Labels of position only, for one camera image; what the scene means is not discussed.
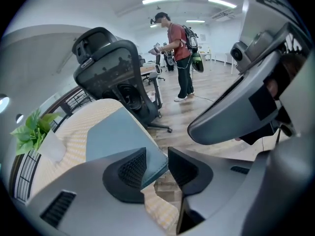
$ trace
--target white shoe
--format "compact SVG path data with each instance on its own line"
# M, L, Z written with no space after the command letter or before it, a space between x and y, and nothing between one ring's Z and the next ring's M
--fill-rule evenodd
M186 99L187 99L187 96L184 99L175 97L174 101L182 101L182 100L186 100Z

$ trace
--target chair headrest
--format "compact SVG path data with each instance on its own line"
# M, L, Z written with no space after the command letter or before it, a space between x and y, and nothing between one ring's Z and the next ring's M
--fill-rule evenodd
M87 61L97 50L116 42L117 38L103 27L93 28L82 34L73 44L72 52L80 64Z

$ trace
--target black backpack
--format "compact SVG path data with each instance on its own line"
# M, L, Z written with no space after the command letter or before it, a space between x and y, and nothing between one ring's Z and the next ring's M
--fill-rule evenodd
M185 25L180 25L184 28L187 42L182 39L182 42L186 44L188 50L192 51L192 53L196 53L198 51L198 42L195 33L193 30Z

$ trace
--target checkered tablecloth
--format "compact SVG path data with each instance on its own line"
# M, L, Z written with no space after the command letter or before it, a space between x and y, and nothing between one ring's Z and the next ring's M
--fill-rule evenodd
M98 100L80 109L66 120L56 131L56 136L66 147L64 158L60 163L54 163L44 156L40 158L31 187L30 199L67 170L84 163L89 129L122 107L119 101L113 99ZM132 114L130 117L156 144L138 120ZM153 219L168 230L177 221L179 213L176 207L156 195L153 184L141 191L145 196L145 207Z

